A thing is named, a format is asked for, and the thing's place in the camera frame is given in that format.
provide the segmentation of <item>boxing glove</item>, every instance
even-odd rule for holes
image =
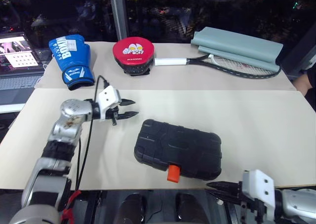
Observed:
[[[84,44],[81,35],[68,35],[53,39],[49,48],[62,71],[62,79],[69,90],[83,86],[93,86],[94,78],[90,70],[90,46]]]

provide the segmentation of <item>white grip tape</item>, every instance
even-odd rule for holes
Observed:
[[[186,65],[187,58],[155,58],[155,66],[159,65]]]

